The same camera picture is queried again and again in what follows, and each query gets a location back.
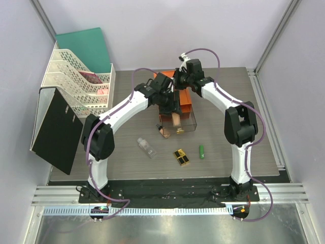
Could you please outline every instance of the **yellow and black object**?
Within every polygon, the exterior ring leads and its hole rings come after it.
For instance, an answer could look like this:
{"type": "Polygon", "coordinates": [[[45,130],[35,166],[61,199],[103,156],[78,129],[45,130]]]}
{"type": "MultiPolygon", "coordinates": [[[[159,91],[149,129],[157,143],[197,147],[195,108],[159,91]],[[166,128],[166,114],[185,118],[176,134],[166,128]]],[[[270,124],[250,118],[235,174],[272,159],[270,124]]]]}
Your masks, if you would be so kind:
{"type": "Polygon", "coordinates": [[[183,149],[178,149],[177,151],[174,152],[174,155],[181,166],[189,163],[189,159],[187,158],[183,149]]]}

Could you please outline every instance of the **green cylinder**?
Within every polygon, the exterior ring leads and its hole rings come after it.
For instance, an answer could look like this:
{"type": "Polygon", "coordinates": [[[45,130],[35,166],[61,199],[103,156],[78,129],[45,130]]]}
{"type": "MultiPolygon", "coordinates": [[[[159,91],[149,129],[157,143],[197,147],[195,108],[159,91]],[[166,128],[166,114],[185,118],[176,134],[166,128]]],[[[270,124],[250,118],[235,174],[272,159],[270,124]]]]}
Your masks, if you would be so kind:
{"type": "Polygon", "coordinates": [[[199,146],[199,151],[200,151],[200,159],[203,159],[204,158],[204,147],[203,147],[203,145],[199,146]]]}

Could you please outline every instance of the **gray wooden tabletop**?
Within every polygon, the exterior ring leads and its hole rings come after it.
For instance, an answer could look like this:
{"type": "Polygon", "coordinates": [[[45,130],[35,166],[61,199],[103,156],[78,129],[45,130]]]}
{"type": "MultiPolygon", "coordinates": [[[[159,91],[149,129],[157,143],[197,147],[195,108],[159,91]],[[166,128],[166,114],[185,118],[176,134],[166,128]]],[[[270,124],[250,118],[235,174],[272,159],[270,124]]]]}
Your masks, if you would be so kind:
{"type": "MultiPolygon", "coordinates": [[[[116,72],[114,105],[125,99],[131,92],[132,71],[116,72]]],[[[205,69],[206,76],[215,77],[216,69],[205,69]]],[[[146,82],[152,73],[139,71],[135,84],[146,82]]],[[[257,108],[256,98],[245,68],[222,68],[218,78],[219,85],[235,98],[251,101],[257,108]]],[[[153,178],[191,178],[228,177],[232,171],[232,150],[226,141],[223,126],[224,114],[209,101],[191,93],[192,106],[197,121],[194,132],[172,135],[165,139],[156,128],[159,122],[158,107],[151,106],[136,114],[116,132],[115,150],[108,159],[109,179],[153,179],[153,178]],[[138,146],[137,139],[146,139],[157,151],[150,159],[138,146]],[[204,146],[205,158],[199,157],[199,145],[204,146]],[[180,166],[173,155],[183,149],[190,163],[180,166]]],[[[262,123],[258,121],[259,133],[262,123]]],[[[255,176],[279,175],[271,146],[266,137],[252,149],[251,170],[255,176]]],[[[53,168],[51,180],[86,180],[88,167],[85,165],[85,152],[80,144],[76,153],[71,175],[53,168]]]]}

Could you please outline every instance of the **gray wall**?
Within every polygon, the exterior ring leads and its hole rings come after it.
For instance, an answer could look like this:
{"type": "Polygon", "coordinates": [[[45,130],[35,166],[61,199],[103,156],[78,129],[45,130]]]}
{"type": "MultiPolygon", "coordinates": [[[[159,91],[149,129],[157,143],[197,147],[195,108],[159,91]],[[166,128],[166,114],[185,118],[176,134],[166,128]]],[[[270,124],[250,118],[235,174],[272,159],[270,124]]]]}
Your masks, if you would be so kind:
{"type": "Polygon", "coordinates": [[[325,226],[325,1],[302,1],[261,71],[288,160],[325,226]]]}
{"type": "MultiPolygon", "coordinates": [[[[290,0],[40,0],[57,33],[101,27],[117,70],[169,69],[206,47],[222,67],[254,68],[290,0]]],[[[217,67],[205,52],[204,67],[217,67]]]]}
{"type": "Polygon", "coordinates": [[[0,243],[21,243],[49,164],[29,151],[38,89],[53,43],[27,0],[0,3],[0,243]]]}

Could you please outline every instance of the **green panel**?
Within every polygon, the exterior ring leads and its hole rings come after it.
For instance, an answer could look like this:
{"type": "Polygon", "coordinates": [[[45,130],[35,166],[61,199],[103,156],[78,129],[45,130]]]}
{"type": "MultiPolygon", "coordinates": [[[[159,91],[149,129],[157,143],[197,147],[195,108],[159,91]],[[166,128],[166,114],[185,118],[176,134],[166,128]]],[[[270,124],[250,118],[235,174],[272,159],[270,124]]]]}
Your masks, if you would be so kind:
{"type": "Polygon", "coordinates": [[[108,56],[101,28],[56,35],[61,49],[71,50],[94,73],[110,73],[108,56]]]}

